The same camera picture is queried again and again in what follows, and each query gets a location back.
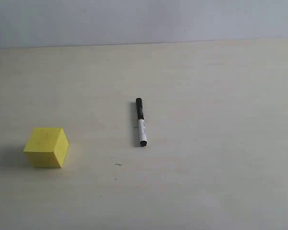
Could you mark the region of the black and white marker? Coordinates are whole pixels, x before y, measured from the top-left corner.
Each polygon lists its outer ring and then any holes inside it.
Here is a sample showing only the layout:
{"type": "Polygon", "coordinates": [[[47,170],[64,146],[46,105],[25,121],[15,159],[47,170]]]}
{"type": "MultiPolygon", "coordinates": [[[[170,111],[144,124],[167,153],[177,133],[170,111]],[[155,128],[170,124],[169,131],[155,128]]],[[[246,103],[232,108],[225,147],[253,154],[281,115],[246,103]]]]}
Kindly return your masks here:
{"type": "Polygon", "coordinates": [[[147,145],[147,132],[144,121],[143,102],[141,98],[136,99],[136,109],[138,118],[140,146],[145,147],[147,145]]]}

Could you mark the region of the yellow foam cube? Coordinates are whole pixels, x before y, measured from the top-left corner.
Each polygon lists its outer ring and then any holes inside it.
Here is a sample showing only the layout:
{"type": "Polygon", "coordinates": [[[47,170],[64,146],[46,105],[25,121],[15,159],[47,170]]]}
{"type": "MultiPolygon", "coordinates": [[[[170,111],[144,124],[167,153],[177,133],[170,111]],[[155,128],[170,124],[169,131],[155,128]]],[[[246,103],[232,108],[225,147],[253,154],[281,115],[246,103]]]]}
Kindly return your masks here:
{"type": "Polygon", "coordinates": [[[24,148],[34,168],[62,168],[69,142],[61,127],[37,127],[24,148]]]}

